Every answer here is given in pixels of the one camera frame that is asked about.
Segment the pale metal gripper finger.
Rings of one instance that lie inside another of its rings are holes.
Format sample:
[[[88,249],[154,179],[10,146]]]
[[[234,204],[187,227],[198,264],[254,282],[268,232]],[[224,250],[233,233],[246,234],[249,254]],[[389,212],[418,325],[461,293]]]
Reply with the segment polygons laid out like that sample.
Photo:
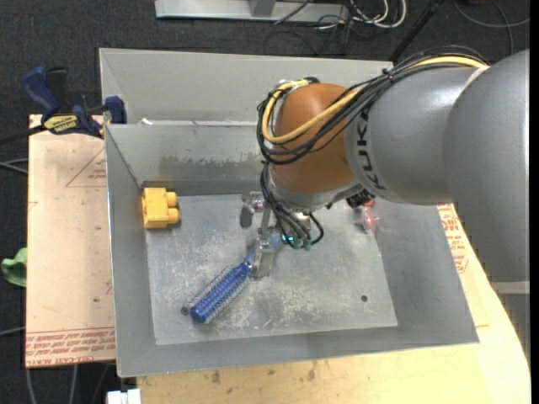
[[[268,277],[275,263],[277,250],[274,248],[263,248],[262,262],[260,268],[251,268],[251,278],[254,280]]]
[[[249,248],[246,260],[251,265],[251,268],[260,268],[263,256],[262,242],[254,242]]]

